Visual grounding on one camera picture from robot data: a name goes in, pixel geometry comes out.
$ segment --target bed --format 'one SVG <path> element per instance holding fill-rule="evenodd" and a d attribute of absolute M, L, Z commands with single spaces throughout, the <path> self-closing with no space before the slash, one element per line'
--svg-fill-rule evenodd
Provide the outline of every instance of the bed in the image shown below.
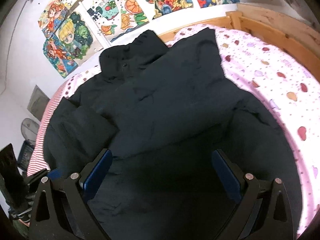
<path fill-rule="evenodd" d="M 170 47 L 204 28 L 216 30 L 225 76 L 265 105 L 292 148 L 303 195 L 299 236 L 320 207 L 320 158 L 315 154 L 320 141 L 320 33 L 275 11 L 247 4 L 237 8 L 225 17 L 195 22 L 159 37 Z M 69 98 L 99 72 L 96 65 L 76 74 L 54 94 L 40 124 L 28 176 L 47 167 L 44 135 L 61 98 Z"/>

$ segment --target cartoon girl drawing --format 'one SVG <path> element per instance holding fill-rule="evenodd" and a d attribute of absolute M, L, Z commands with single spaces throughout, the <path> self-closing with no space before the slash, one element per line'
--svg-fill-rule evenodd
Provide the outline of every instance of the cartoon girl drawing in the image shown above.
<path fill-rule="evenodd" d="M 58 60 L 59 60 L 59 63 L 57 64 L 58 70 L 60 72 L 65 72 L 66 74 L 68 74 L 68 70 L 66 69 L 64 62 L 63 62 L 63 59 L 70 60 L 70 57 L 66 56 L 66 52 L 63 51 L 62 49 L 57 48 L 56 45 L 54 44 L 53 40 L 50 40 L 48 42 L 47 51 L 48 51 L 47 55 L 49 58 L 52 58 L 53 60 L 56 60 L 58 58 Z M 67 64 L 73 66 L 74 63 L 75 62 L 73 60 L 70 60 L 70 61 L 68 61 Z"/>
<path fill-rule="evenodd" d="M 66 19 L 58 30 L 59 40 L 62 41 L 71 55 L 77 57 L 82 48 L 82 44 L 75 40 L 75 25 L 72 19 Z"/>
<path fill-rule="evenodd" d="M 62 9 L 62 5 L 53 3 L 48 10 L 48 22 L 42 26 L 42 29 L 46 28 L 47 32 L 54 32 L 54 20 L 60 17 Z"/>

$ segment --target black jacket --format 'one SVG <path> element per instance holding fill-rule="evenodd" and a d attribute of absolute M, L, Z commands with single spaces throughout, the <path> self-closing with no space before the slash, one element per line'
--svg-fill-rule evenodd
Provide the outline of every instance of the black jacket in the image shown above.
<path fill-rule="evenodd" d="M 217 148 L 258 179 L 284 181 L 297 230 L 302 200 L 292 151 L 262 103 L 225 78 L 214 30 L 170 49 L 146 31 L 105 50 L 100 64 L 102 72 L 54 112 L 44 157 L 68 176 L 102 148 L 112 151 L 110 173 L 89 204 L 112 239 L 212 238 L 234 205 L 210 165 Z"/>

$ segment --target blue gripper pad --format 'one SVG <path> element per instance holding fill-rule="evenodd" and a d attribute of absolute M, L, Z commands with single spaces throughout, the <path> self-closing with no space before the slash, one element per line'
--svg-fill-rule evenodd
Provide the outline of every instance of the blue gripper pad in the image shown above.
<path fill-rule="evenodd" d="M 107 150 L 93 168 L 82 186 L 82 199 L 85 203 L 93 199 L 112 164 L 112 153 Z"/>
<path fill-rule="evenodd" d="M 54 169 L 47 174 L 47 177 L 50 178 L 52 181 L 54 181 L 55 179 L 60 179 L 61 172 L 58 169 Z"/>
<path fill-rule="evenodd" d="M 211 162 L 228 198 L 239 204 L 242 199 L 240 183 L 217 150 L 211 154 Z"/>

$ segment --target jacket sleeve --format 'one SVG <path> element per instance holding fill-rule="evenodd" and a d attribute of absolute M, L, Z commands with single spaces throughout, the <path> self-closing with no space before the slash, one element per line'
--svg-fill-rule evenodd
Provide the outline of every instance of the jacket sleeve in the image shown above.
<path fill-rule="evenodd" d="M 63 98 L 44 138 L 44 159 L 67 177 L 92 162 L 116 132 L 114 125 L 90 107 L 76 107 Z"/>

